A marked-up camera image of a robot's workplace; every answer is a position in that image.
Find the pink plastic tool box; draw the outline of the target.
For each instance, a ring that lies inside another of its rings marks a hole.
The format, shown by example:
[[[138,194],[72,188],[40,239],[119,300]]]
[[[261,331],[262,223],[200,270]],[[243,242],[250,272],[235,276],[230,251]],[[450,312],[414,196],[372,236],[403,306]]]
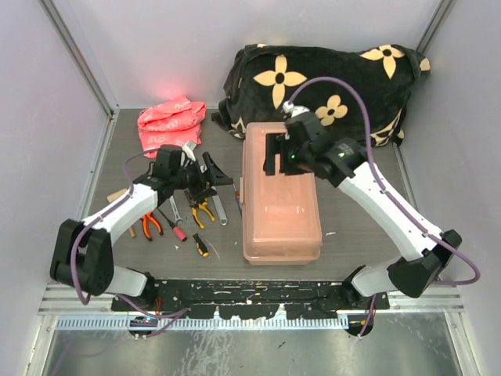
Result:
[[[265,135],[284,133],[279,122],[254,122],[243,141],[243,257],[253,266],[307,265],[320,256],[322,229],[312,174],[263,171]]]

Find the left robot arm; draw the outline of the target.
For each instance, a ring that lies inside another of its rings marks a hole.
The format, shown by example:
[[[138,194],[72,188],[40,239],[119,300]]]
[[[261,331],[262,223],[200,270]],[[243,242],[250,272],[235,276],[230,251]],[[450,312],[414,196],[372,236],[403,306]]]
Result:
[[[208,152],[201,162],[187,149],[163,145],[146,172],[129,179],[129,187],[105,208],[81,220],[67,219],[59,227],[49,276],[74,288],[83,304],[103,293],[127,295],[139,310],[157,300],[150,275],[116,266],[113,246],[135,222],[168,201],[177,190],[188,190],[195,201],[215,195],[215,187],[232,179]]]

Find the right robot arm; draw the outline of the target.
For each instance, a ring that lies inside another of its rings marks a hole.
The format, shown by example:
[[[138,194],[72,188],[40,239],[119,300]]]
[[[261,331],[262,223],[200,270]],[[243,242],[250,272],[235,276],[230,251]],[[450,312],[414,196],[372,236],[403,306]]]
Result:
[[[334,140],[313,113],[296,114],[285,127],[265,137],[265,174],[311,172],[327,180],[360,205],[400,252],[394,260],[355,269],[343,282],[346,304],[359,309],[372,295],[389,291],[420,297],[448,265],[461,236],[427,221],[382,180],[365,147],[351,138]]]

